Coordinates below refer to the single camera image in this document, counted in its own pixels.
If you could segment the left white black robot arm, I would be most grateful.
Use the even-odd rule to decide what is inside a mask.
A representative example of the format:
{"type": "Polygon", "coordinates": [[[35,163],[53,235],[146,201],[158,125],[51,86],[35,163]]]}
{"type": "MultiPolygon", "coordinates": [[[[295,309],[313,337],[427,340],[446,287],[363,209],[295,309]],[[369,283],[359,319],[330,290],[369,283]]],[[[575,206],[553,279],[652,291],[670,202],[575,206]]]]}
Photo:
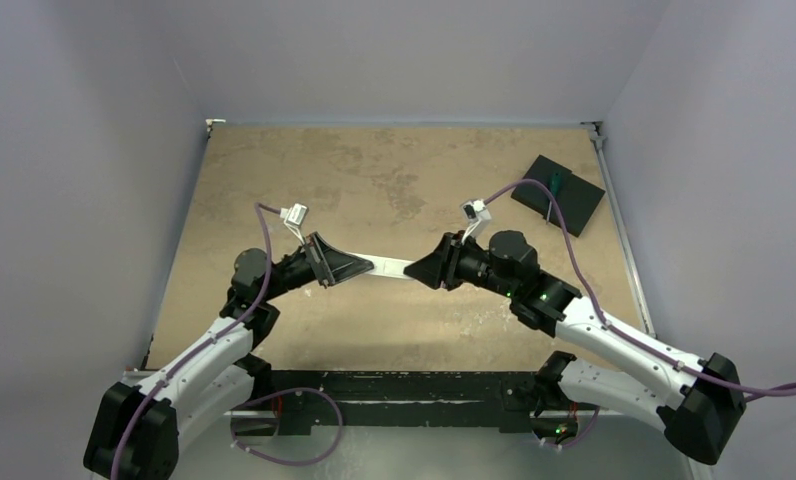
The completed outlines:
{"type": "Polygon", "coordinates": [[[84,467],[106,479],[167,479],[194,437],[228,409],[271,399],[270,365],[253,355],[279,311],[270,300],[310,282],[330,287],[375,270],[318,234],[278,262],[259,248],[241,252],[218,318],[186,351],[134,385],[103,395],[84,467]]]}

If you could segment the white remote control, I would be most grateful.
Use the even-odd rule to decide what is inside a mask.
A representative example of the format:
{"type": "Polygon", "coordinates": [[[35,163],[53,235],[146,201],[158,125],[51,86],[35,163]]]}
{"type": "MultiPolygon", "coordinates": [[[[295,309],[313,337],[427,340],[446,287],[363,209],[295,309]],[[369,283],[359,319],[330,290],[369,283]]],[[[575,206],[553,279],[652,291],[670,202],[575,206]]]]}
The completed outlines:
{"type": "Polygon", "coordinates": [[[368,275],[398,280],[411,280],[411,277],[404,273],[405,268],[412,263],[411,260],[362,253],[354,253],[354,256],[367,260],[372,264],[372,268],[367,271],[368,275]]]}

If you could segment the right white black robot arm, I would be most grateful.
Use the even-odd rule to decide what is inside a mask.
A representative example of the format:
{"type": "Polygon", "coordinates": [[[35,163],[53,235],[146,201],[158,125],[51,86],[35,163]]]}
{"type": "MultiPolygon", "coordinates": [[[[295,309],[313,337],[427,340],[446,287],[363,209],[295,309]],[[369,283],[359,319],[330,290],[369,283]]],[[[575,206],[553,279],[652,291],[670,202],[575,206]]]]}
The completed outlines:
{"type": "Polygon", "coordinates": [[[408,277],[432,289],[471,284],[506,297],[523,325],[585,348],[615,371],[555,353],[535,381],[550,407],[565,401],[601,405],[661,431],[682,454],[716,464],[746,401],[736,390],[736,365],[714,353],[704,359],[666,345],[594,306],[574,286],[540,267],[538,253],[513,230],[495,233],[486,248],[446,233],[428,255],[406,266],[408,277]]]}

